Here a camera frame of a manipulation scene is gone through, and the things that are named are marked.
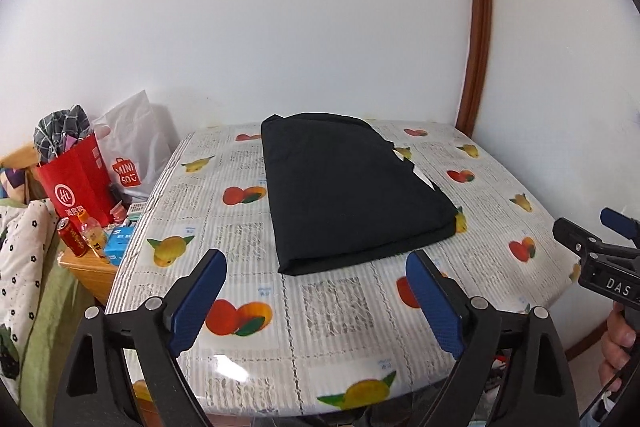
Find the white plastic bag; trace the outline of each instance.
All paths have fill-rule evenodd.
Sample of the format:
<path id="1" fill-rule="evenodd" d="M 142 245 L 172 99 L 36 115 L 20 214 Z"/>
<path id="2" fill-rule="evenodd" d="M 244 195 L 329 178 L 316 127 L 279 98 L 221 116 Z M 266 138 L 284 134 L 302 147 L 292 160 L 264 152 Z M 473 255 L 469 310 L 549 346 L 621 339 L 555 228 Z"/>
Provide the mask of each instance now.
<path id="1" fill-rule="evenodd" d="M 111 180 L 133 201 L 145 201 L 171 150 L 144 90 L 93 122 Z"/>

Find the hand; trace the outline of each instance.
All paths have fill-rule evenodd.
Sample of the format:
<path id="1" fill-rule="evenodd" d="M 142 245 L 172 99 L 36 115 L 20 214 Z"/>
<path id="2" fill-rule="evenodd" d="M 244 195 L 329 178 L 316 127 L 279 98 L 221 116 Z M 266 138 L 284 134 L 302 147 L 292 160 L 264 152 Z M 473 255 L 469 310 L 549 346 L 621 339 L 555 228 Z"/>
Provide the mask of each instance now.
<path id="1" fill-rule="evenodd" d="M 621 311 L 623 306 L 617 302 L 613 303 L 613 311 L 607 317 L 607 331 L 600 340 L 604 361 L 598 368 L 600 383 L 605 385 L 613 375 L 629 360 L 622 347 L 632 347 L 636 341 L 636 332 L 625 322 L 625 317 Z M 609 386 L 610 391 L 618 391 L 622 385 L 620 378 Z"/>

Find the folded black garment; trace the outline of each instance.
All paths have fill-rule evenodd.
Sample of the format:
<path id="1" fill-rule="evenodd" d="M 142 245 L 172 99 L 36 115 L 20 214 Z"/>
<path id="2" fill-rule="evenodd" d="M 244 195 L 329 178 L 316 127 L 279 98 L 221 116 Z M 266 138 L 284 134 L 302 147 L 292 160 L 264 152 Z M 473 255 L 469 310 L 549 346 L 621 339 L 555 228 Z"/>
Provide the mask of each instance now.
<path id="1" fill-rule="evenodd" d="M 382 259 L 456 231 L 456 208 L 357 118 L 302 113 L 262 122 L 280 273 Z"/>

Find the floor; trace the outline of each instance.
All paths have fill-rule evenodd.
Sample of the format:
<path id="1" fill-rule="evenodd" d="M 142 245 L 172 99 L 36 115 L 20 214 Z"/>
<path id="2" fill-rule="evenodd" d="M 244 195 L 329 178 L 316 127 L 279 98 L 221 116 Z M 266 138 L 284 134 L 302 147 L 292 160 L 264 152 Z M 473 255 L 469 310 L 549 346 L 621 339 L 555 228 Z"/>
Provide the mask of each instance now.
<path id="1" fill-rule="evenodd" d="M 599 342 L 569 362 L 580 412 L 591 403 L 602 387 L 598 378 L 600 362 L 602 362 L 602 352 Z"/>

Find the soda can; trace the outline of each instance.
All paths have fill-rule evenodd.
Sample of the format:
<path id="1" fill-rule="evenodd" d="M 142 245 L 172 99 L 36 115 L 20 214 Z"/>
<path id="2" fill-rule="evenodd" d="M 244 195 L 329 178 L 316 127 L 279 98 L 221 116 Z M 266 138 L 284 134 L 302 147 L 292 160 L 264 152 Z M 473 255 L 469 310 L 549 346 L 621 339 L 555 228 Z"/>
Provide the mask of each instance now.
<path id="1" fill-rule="evenodd" d="M 60 239 L 65 242 L 65 245 L 71 249 L 76 257 L 82 257 L 89 250 L 89 245 L 84 242 L 80 232 L 76 230 L 68 217 L 60 219 L 57 229 Z"/>

